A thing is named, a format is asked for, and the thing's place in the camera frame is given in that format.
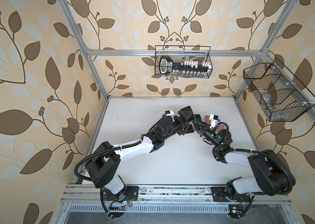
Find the pink phone case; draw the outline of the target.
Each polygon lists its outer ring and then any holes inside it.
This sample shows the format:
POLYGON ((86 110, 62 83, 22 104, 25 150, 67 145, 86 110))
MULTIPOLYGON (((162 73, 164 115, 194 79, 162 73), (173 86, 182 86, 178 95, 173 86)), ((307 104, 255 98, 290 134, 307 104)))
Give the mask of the pink phone case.
POLYGON ((219 135, 222 130, 229 131, 229 126, 228 126, 228 124, 226 124, 224 122, 219 122, 215 126, 215 133, 216 133, 216 135, 219 135))
POLYGON ((206 116, 205 116, 205 122, 206 122, 207 124, 211 124, 210 115, 206 115, 206 116))

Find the phone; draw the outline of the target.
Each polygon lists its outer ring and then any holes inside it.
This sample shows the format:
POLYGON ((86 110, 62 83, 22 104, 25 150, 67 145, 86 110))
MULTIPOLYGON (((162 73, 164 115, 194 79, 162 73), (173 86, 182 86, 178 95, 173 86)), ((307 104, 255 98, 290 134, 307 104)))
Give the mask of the phone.
POLYGON ((179 110, 178 114, 185 123, 194 122, 196 120, 195 115, 190 106, 182 108, 181 110, 179 110))
POLYGON ((203 124, 203 121, 201 119, 201 115, 200 114, 195 114, 195 123, 199 124, 199 125, 203 124))

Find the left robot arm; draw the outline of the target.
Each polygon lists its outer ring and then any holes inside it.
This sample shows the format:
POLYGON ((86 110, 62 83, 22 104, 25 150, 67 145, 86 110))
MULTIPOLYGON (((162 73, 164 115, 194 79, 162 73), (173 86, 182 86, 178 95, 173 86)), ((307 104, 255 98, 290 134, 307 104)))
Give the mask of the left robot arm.
POLYGON ((193 132, 190 127, 195 121, 190 106, 182 108, 177 115, 167 111, 141 138, 126 144, 112 145, 103 142, 96 151, 83 158, 74 168, 74 175, 80 179, 93 182, 98 189, 108 189, 111 194, 119 195, 126 191, 123 180, 116 175, 121 162, 134 157, 149 154, 164 146, 171 136, 185 135, 193 132))

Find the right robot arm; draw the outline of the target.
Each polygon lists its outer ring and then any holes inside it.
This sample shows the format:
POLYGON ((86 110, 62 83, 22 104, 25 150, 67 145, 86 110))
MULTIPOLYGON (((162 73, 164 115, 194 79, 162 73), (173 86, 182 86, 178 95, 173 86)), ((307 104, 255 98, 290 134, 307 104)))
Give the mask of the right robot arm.
POLYGON ((296 184, 295 177, 272 150, 261 152, 231 147, 232 135, 224 122, 212 127, 206 122, 196 121, 193 126, 200 137, 213 146, 212 154, 216 161, 252 170, 252 176, 239 177, 227 184, 233 193, 274 196, 286 195, 292 191, 296 184))

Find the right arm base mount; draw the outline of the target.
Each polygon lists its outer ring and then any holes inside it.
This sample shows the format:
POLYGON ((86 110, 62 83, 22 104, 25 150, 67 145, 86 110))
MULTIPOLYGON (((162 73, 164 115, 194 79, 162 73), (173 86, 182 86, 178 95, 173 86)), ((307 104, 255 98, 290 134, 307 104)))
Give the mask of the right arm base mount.
POLYGON ((239 194, 232 186, 212 187, 212 198, 214 202, 236 203, 229 204, 229 217, 242 219, 252 206, 255 195, 252 193, 239 194))

